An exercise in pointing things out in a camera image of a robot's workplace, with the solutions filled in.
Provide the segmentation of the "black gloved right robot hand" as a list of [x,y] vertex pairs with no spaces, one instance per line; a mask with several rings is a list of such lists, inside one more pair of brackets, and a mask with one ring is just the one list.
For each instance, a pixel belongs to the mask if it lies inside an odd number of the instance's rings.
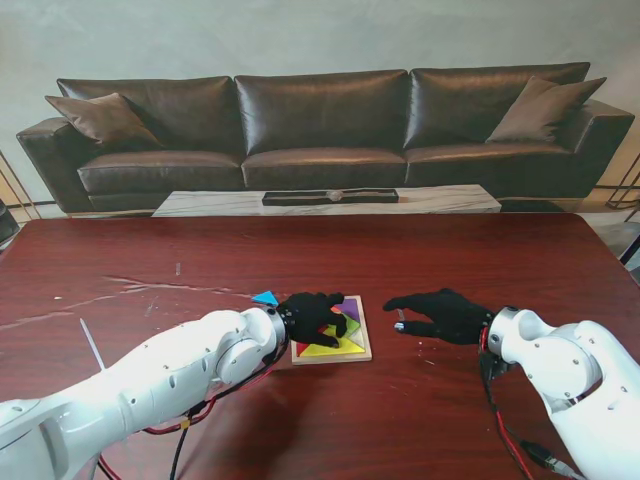
[[400,334],[440,339],[454,345],[478,344],[482,331],[495,318],[494,312],[448,288],[394,297],[384,304],[383,310],[410,310],[427,318],[427,321],[400,320],[394,325]]

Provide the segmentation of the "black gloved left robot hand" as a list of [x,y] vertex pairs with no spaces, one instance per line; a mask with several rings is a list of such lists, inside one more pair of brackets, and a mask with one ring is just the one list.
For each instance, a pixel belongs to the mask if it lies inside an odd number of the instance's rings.
[[338,348],[347,331],[343,314],[332,308],[344,301],[342,293],[302,292],[291,295],[276,307],[289,337],[298,343]]

